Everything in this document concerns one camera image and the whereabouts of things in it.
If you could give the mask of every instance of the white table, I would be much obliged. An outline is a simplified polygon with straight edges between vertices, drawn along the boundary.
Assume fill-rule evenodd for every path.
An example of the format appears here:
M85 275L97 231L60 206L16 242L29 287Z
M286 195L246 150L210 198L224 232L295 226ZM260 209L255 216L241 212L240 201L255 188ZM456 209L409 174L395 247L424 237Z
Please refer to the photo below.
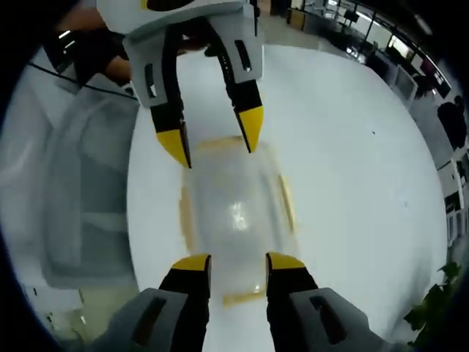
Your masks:
M181 56L178 73L191 147L239 135L218 61L202 52ZM443 196L422 135L385 82L338 56L266 46L259 87L261 140L273 146L292 193L300 259L320 287L354 303L372 330L388 337L446 261ZM140 290L158 287L171 264L188 255L181 174L141 109L128 176ZM272 351L265 307L265 300L211 307L205 350Z

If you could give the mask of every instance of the floor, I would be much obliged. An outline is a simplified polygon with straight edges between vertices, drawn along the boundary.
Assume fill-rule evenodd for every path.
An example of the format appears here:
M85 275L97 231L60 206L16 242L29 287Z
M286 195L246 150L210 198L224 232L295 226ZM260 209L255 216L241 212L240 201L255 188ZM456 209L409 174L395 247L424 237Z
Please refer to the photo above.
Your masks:
M284 18L262 14L259 26L267 44L315 49L345 56L344 52L333 47L327 40L288 26ZM111 316L138 292L136 284L127 287L82 288L81 309L55 314L53 319L51 315L42 314L40 319L60 340L77 344L90 342L106 330Z

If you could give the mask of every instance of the black cable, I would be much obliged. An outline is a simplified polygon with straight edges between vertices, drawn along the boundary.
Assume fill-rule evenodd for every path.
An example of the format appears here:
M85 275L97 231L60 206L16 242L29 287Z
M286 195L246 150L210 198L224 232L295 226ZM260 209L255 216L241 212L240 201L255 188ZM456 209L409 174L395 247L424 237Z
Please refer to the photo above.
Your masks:
M36 65L35 63L33 62L28 62L28 65L31 66L31 67L34 67L35 69L39 70L39 71L43 71L44 73L48 73L49 75L52 75L52 76L55 76L55 77L58 77L58 78L62 78L64 79L65 81L69 81L69 82L72 82L72 83L75 83L75 84L78 84L78 81L76 81L75 79L73 78L70 78L70 77L67 77L67 76L63 76L59 73L55 73L51 70L48 70L47 68L44 68L44 67L41 67L39 65ZM86 88L90 88L90 89L93 89L93 90L96 90L97 92L104 92L104 93L109 93L109 94L113 94L113 95L118 95L120 97L125 97L125 98L129 98L129 99L132 99L132 100L137 100L137 98L134 98L130 95L126 95L124 93L119 93L119 92L113 92L112 90L107 90L107 89L101 89L101 88L97 88L97 87L94 87L94 86L89 86L88 84L84 84L83 87L86 87Z

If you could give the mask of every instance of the green plant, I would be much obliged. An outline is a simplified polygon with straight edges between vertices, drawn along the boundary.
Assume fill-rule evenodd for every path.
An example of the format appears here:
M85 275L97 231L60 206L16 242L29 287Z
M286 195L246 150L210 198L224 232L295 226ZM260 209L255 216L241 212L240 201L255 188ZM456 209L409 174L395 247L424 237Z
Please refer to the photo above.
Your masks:
M404 317L412 330L421 330L414 342L408 345L422 347L429 340L432 332L440 325L440 319L450 302L454 292L461 266L455 262L447 263L441 269L445 274L442 285L434 285L425 296L422 303L412 308Z

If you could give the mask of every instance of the transparent plastic container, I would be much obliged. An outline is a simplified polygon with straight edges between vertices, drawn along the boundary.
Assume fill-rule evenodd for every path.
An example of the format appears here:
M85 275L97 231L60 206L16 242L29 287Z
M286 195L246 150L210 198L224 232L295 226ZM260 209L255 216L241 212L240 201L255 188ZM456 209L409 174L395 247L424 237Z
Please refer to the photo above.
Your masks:
M265 254L296 255L294 216L271 149L242 138L204 142L183 172L188 251L212 255L211 294L224 305L265 296Z

